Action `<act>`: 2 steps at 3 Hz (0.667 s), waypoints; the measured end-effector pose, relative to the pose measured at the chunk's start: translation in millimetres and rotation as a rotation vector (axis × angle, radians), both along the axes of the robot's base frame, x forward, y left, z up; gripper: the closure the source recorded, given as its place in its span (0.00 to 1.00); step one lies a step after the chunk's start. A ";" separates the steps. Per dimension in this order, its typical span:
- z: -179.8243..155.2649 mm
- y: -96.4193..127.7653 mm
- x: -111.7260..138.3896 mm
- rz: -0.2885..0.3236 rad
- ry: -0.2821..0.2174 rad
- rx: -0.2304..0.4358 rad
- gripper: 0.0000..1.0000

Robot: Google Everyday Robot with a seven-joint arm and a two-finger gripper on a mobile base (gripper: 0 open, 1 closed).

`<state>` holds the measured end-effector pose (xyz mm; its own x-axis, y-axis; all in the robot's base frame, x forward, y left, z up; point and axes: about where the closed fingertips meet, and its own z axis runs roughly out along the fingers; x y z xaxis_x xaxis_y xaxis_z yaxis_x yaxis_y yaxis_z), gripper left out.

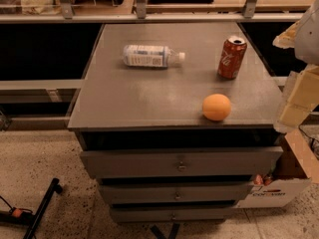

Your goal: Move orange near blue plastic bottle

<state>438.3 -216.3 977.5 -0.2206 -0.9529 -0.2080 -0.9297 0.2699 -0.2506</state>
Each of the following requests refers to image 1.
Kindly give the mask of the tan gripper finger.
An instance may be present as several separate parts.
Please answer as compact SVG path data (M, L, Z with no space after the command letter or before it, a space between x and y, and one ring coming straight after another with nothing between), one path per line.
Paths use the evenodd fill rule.
M275 37L272 42L272 45L281 48L288 49L295 47L295 36L299 27L299 21L293 23L288 27L284 32Z
M278 122L298 127L318 105L319 66L307 66L300 73L291 72L284 86Z

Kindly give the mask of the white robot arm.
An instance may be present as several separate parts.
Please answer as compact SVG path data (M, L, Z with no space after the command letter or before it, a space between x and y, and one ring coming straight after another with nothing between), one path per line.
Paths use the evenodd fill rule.
M285 83L274 128L289 132L298 128L319 105L319 0L315 0L301 19L276 36L277 48L293 48L295 57L307 64L291 74Z

